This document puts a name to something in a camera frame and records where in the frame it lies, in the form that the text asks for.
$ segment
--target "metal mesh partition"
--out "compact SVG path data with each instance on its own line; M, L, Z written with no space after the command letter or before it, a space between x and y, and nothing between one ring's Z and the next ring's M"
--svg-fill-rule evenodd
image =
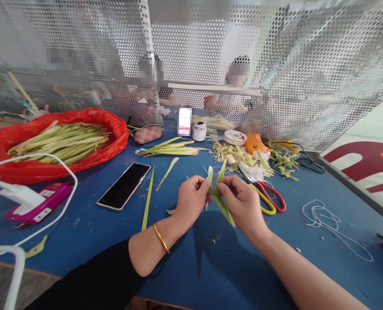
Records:
M383 1L0 0L0 111L110 110L326 149L383 101Z

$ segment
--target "human hand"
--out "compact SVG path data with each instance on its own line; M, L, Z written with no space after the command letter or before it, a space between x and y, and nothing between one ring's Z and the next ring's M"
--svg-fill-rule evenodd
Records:
M181 184L175 212L171 216L184 234L197 220L205 202L211 203L209 197L210 182L195 175Z
M218 189L226 200L237 227L257 246L268 239L272 232L263 219L260 198L256 190L238 176L224 177Z

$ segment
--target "bracelet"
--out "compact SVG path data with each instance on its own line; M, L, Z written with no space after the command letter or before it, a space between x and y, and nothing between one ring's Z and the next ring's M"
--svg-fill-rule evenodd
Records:
M164 246L164 248L165 248L165 250L167 251L167 253L168 253L168 254L171 254L171 253L170 253L170 250L169 250L169 249L167 248L167 246L165 245L165 242L164 242L164 240L162 239L161 234L160 234L160 232L158 231L158 228L157 228L157 225L156 225L155 222L153 222L153 226L154 226L154 230L155 230L156 233L157 233L158 239L160 239L160 241L161 241L161 244Z

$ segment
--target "phone screen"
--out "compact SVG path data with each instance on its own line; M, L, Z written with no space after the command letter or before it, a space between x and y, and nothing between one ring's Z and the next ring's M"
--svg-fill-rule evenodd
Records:
M133 163L101 197L98 204L122 209L149 169L150 166Z
M191 135L191 118L192 118L192 109L190 107L178 108L177 134L179 136Z

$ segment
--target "white thread spool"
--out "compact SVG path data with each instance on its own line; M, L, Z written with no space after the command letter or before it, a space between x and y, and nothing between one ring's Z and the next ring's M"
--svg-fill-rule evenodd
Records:
M193 139L204 141L206 139L207 125L204 122L195 123L193 126Z
M237 130L227 130L224 132L223 140L231 145L245 145L247 136Z

